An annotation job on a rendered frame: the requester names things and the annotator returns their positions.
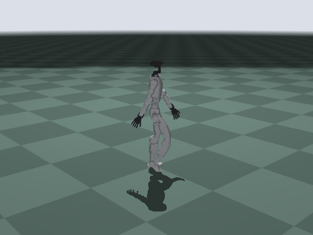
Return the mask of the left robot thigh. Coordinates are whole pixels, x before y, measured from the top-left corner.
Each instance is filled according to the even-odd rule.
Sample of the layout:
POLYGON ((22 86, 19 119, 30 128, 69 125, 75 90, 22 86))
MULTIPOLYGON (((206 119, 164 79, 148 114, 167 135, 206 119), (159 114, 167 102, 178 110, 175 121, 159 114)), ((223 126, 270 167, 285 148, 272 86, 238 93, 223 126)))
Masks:
MULTIPOLYGON (((160 123, 160 122, 158 122, 158 123, 160 123)), ((152 135, 152 136, 150 136, 150 138, 149 138, 149 141, 152 143, 152 144, 155 144, 155 143, 157 143, 157 141, 158 141, 158 139, 159 139, 159 137, 160 137, 160 134, 161 134, 161 132, 160 132, 160 130, 159 130, 159 126, 158 126, 158 123, 154 123, 153 122, 153 128, 154 128, 154 135, 152 135)))

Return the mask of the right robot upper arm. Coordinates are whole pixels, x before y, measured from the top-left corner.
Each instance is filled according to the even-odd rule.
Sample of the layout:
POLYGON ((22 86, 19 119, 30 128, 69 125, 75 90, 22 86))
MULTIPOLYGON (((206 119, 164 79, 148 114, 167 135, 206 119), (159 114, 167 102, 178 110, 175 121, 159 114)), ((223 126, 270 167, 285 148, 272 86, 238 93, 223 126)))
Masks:
MULTIPOLYGON (((153 79, 151 80, 151 82, 150 82, 150 87, 149 87, 149 90, 148 90, 146 99, 147 99, 148 97, 151 97, 151 98, 152 98, 152 95, 154 94, 157 85, 158 85, 158 80, 155 79, 155 78, 153 78, 153 79)), ((153 102, 153 100, 154 100, 154 99, 152 98, 152 102, 153 102)), ((151 103, 152 103, 152 102, 151 102, 151 103)))

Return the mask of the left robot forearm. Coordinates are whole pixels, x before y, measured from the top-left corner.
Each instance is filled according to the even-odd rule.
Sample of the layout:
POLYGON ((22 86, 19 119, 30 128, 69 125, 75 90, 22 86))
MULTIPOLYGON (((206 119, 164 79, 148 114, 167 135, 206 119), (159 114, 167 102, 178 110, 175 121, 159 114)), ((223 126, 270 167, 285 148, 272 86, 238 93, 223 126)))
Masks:
POLYGON ((166 105, 168 105, 168 107, 171 109, 173 106, 172 106, 171 101, 170 101, 169 98, 168 98, 167 93, 166 93, 162 98, 163 98, 164 101, 166 102, 166 105))

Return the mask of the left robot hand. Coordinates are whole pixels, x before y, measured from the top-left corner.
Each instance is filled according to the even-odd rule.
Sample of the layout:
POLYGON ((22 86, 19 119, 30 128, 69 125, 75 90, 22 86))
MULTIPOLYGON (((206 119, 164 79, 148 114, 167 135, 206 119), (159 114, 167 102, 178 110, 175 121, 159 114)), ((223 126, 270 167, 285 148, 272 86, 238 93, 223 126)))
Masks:
MULTIPOLYGON (((172 106, 173 106, 173 104, 172 104, 172 106)), ((171 112, 172 112, 172 115, 173 115, 174 119, 175 119, 175 117, 176 117, 176 119, 178 119, 178 118, 179 118, 178 112, 180 113, 180 111, 178 111, 177 109, 175 109, 174 106, 173 106, 170 110, 171 110, 171 112)))

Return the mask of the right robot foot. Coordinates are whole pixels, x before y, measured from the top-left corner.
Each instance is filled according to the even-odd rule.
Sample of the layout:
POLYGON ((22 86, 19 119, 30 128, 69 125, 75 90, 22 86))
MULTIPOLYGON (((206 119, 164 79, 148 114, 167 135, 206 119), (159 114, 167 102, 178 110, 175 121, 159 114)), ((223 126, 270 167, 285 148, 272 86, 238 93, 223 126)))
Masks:
POLYGON ((156 171, 156 172, 161 172, 161 169, 160 169, 160 167, 157 165, 154 165, 154 161, 150 161, 150 162, 148 162, 148 164, 156 171))

